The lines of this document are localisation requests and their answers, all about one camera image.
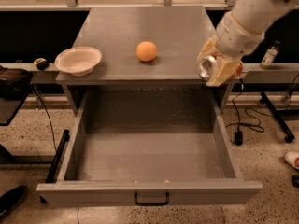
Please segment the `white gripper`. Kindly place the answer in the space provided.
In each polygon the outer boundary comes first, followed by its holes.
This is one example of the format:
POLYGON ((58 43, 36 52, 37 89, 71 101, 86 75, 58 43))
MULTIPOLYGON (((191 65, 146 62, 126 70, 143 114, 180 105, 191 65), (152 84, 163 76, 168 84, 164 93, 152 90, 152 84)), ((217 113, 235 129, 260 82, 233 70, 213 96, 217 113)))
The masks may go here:
POLYGON ((217 58, 216 67, 206 83, 208 87, 219 87, 229 79, 240 77, 243 63, 236 57, 241 58, 256 50, 264 39, 264 30, 263 13, 234 14, 230 11, 224 14, 215 35, 206 41, 196 59, 200 63, 206 56, 217 58))

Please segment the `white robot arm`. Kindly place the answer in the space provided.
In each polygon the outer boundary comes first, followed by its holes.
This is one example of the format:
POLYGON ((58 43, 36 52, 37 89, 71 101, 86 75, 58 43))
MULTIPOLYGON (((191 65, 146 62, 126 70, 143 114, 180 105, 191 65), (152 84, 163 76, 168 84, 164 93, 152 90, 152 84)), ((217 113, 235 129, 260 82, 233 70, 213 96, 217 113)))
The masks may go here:
POLYGON ((241 59, 258 48, 268 28, 298 3, 299 0, 237 0, 198 54, 200 77, 209 87, 218 87, 233 77, 241 67, 241 59))

